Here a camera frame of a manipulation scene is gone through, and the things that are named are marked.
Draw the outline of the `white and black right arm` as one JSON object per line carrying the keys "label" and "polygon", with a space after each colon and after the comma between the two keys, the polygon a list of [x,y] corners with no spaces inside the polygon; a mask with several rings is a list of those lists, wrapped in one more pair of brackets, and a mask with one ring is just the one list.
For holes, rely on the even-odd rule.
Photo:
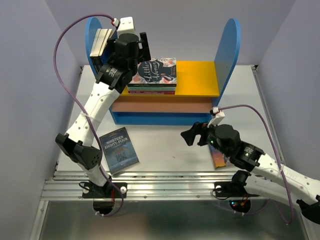
{"label": "white and black right arm", "polygon": [[299,210],[315,224],[320,222],[320,182],[277,163],[262,149],[242,141],[231,125],[195,122],[181,137],[188,146],[200,136],[198,146],[212,146],[239,170],[222,191],[231,195],[256,195]]}

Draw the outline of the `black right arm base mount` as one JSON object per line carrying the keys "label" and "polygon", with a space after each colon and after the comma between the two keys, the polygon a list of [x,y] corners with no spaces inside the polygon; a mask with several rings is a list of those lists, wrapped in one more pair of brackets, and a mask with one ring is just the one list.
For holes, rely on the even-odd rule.
{"label": "black right arm base mount", "polygon": [[216,181],[211,190],[211,195],[218,200],[244,197],[248,194],[245,186],[247,185],[246,181],[249,176],[251,176],[249,172],[238,170],[230,181]]}

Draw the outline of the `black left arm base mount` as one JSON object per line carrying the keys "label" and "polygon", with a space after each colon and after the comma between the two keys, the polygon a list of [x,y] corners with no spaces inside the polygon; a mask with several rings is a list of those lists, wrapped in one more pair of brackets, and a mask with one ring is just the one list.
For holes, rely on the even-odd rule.
{"label": "black left arm base mount", "polygon": [[78,184],[82,188],[84,199],[120,199],[121,192],[115,189],[108,182],[104,186],[97,186],[91,181],[81,181]]}

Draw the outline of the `sunset cover book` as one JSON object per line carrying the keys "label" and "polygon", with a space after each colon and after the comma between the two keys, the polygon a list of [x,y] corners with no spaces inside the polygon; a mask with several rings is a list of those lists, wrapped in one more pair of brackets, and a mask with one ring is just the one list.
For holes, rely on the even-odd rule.
{"label": "sunset cover book", "polygon": [[209,151],[215,169],[226,168],[231,166],[229,158],[225,157],[221,152],[219,152],[211,145],[209,146]]}

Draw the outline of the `A Tale of Two Cities book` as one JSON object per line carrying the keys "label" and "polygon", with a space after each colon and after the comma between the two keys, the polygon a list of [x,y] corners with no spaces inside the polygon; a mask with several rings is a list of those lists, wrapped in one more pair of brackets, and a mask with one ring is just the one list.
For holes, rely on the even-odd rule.
{"label": "A Tale of Two Cities book", "polygon": [[98,39],[95,46],[95,56],[98,57],[102,54],[102,49],[105,45],[105,42],[107,42],[109,34],[108,28],[102,28],[99,32]]}

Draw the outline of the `Animal Farm book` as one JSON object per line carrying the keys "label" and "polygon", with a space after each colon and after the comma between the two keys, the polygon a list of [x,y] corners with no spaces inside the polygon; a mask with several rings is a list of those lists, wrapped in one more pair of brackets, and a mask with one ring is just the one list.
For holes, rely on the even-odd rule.
{"label": "Animal Farm book", "polygon": [[102,63],[105,63],[108,60],[109,56],[111,55],[111,50],[108,45],[108,40],[114,40],[116,36],[117,36],[116,30],[110,28],[107,41],[104,43],[104,46],[102,48],[102,53],[99,56]]}

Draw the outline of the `Three Days to See book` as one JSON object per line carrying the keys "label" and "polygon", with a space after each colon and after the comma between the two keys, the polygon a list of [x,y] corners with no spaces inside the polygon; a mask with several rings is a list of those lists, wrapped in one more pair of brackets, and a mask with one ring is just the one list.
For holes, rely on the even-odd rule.
{"label": "Three Days to See book", "polygon": [[97,29],[93,46],[89,55],[96,73],[98,73],[102,67],[100,51],[105,38],[105,32],[106,32],[106,29],[104,28]]}

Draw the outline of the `Nineteen Eighty-Four book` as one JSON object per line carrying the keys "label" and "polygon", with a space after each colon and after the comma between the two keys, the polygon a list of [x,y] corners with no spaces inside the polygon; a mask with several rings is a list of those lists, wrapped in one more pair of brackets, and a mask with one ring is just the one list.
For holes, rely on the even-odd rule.
{"label": "Nineteen Eighty-Four book", "polygon": [[116,175],[140,163],[127,129],[119,128],[99,138],[111,175]]}

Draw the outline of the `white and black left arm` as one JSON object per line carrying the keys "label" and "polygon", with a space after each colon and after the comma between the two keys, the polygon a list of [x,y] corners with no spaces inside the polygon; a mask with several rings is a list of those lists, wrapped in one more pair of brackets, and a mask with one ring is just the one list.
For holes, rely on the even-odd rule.
{"label": "white and black left arm", "polygon": [[96,74],[90,96],[66,133],[55,142],[62,152],[87,174],[100,197],[111,193],[111,177],[102,169],[103,148],[93,146],[96,133],[107,111],[124,91],[138,65],[151,59],[147,34],[123,33],[107,41],[110,57]]}

